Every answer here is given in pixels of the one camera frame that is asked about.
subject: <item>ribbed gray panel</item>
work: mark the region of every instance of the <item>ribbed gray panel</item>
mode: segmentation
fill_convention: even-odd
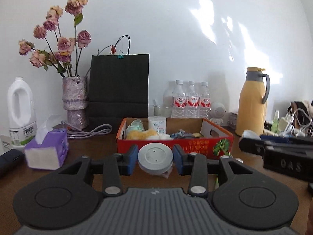
[[[295,235],[290,228],[247,231],[221,220],[206,200],[187,196],[182,189],[129,188],[106,198],[83,223],[58,231],[23,226],[15,235]]]

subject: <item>binder clip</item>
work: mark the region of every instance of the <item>binder clip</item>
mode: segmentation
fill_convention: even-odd
[[[121,50],[119,51],[120,53],[117,55],[117,58],[124,58],[124,52]]]

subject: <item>yellow plush toy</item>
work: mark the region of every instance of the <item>yellow plush toy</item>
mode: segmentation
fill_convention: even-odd
[[[146,138],[150,136],[157,136],[157,135],[158,133],[153,129],[149,129],[144,132],[141,132],[138,130],[132,130],[127,134],[126,139],[127,140],[145,140]]]

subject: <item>yellow thermos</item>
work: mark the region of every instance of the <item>yellow thermos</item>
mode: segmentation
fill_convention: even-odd
[[[257,67],[247,68],[247,77],[239,99],[236,133],[252,130],[258,135],[263,133],[267,98],[270,92],[270,77]],[[266,89],[262,77],[266,78]]]

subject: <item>black bag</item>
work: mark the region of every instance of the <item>black bag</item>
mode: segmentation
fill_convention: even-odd
[[[92,56],[89,124],[110,124],[117,132],[123,118],[148,117],[149,54]]]

